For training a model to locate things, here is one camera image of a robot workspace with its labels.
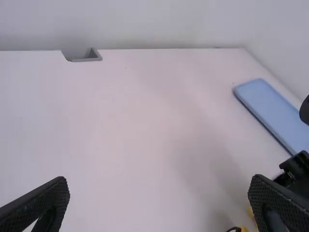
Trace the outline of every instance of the light blue sponge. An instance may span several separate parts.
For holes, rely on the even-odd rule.
[[[292,155],[309,152],[309,126],[269,83],[256,79],[235,87],[234,94]]]

